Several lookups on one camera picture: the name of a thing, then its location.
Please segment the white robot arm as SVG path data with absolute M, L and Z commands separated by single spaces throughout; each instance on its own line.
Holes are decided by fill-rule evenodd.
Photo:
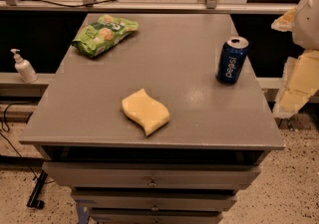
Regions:
M 273 108 L 275 117 L 291 118 L 319 91 L 319 0 L 301 0 L 271 28 L 290 31 L 293 43 L 304 49 L 297 59 L 287 59 Z

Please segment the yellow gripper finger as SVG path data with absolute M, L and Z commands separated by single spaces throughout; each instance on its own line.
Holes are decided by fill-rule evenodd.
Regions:
M 305 50 L 297 59 L 289 57 L 282 75 L 273 116 L 291 118 L 319 91 L 319 51 Z
M 279 32 L 292 32 L 294 28 L 294 17 L 296 10 L 297 8 L 294 7 L 279 18 L 275 19 L 271 24 L 271 28 Z

